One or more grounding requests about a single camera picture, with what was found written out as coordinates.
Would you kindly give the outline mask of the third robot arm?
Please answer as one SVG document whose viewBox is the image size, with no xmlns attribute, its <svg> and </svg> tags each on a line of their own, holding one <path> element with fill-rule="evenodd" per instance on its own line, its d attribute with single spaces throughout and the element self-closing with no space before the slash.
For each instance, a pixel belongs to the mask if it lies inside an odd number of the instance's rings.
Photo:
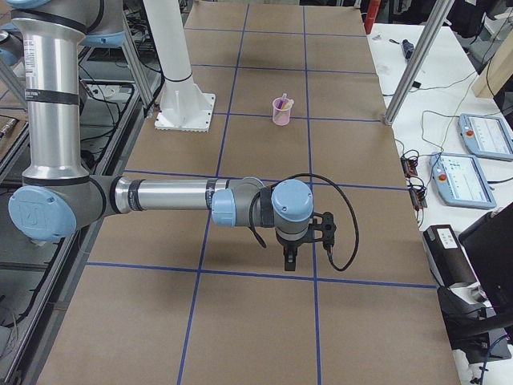
<svg viewBox="0 0 513 385">
<path fill-rule="evenodd" d="M 1 25 L 1 59 L 12 67 L 24 56 L 23 37 L 20 30 L 12 23 Z"/>
</svg>

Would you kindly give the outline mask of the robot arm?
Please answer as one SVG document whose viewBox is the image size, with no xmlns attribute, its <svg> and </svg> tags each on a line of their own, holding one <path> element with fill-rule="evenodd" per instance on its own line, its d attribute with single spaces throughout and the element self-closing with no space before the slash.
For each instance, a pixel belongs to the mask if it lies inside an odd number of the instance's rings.
<svg viewBox="0 0 513 385">
<path fill-rule="evenodd" d="M 205 209 L 220 226 L 274 229 L 288 271 L 295 270 L 301 245 L 333 248 L 333 215 L 314 211 L 313 193 L 301 174 L 271 186 L 255 177 L 133 180 L 91 175 L 81 160 L 78 49 L 121 47 L 126 38 L 123 5 L 12 1 L 10 7 L 23 41 L 30 166 L 8 211 L 26 236 L 57 241 L 115 214 Z"/>
</svg>

